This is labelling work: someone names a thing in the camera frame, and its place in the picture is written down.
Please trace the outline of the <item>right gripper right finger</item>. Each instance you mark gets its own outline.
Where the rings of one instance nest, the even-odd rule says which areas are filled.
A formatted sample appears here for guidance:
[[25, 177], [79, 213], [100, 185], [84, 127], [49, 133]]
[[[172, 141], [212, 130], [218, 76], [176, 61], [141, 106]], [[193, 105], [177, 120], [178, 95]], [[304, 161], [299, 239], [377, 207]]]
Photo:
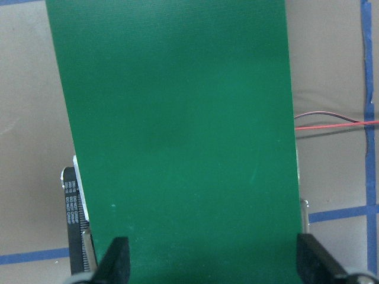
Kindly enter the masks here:
[[298, 234], [296, 269], [302, 283], [347, 283], [347, 271], [312, 234]]

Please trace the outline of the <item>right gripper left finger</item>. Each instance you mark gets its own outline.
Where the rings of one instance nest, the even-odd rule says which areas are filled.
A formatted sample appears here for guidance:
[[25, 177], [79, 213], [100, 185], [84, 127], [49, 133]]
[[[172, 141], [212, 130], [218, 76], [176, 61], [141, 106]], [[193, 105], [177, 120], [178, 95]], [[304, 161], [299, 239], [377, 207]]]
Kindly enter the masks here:
[[93, 283], [128, 283], [130, 249], [127, 237], [116, 237], [93, 275]]

